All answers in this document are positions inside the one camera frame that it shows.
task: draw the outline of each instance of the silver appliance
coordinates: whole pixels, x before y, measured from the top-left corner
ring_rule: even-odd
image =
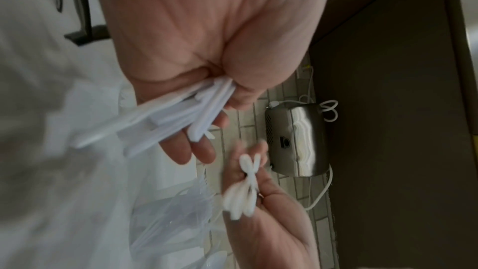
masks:
[[[265,125],[273,171],[292,177],[327,172],[325,123],[319,105],[267,109]]]

